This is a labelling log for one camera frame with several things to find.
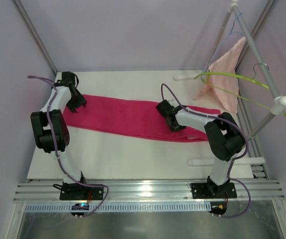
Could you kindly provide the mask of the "pink trousers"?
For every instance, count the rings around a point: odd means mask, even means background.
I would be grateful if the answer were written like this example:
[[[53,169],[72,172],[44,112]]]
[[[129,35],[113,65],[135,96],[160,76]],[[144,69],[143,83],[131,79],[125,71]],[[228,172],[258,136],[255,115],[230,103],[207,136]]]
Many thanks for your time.
[[[84,98],[86,106],[75,113],[65,108],[63,117],[67,126],[158,141],[207,141],[204,132],[190,127],[171,132],[156,109],[157,102],[91,95]]]

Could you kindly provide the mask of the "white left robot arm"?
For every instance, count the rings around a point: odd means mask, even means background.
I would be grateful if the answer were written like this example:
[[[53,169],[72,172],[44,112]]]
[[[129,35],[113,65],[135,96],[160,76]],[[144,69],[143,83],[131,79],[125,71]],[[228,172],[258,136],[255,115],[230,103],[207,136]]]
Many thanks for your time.
[[[77,89],[79,78],[69,71],[62,72],[57,81],[33,75],[27,77],[41,80],[51,87],[47,103],[33,112],[30,120],[36,146],[54,158],[63,174],[62,184],[53,187],[60,190],[61,200],[81,199],[86,193],[86,180],[68,149],[70,134],[63,117],[65,108],[76,113],[78,108],[87,104]]]

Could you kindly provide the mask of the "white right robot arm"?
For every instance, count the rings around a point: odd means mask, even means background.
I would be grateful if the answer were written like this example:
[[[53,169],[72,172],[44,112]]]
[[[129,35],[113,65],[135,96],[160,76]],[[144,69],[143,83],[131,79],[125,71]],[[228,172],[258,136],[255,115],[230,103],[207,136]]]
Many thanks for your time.
[[[165,119],[171,132],[187,127],[204,132],[215,156],[213,167],[205,183],[191,183],[194,199],[236,198],[234,184],[230,182],[230,172],[234,160],[240,154],[247,141],[241,129],[229,113],[220,115],[205,114],[184,106],[172,106],[167,100],[160,102],[156,109]]]

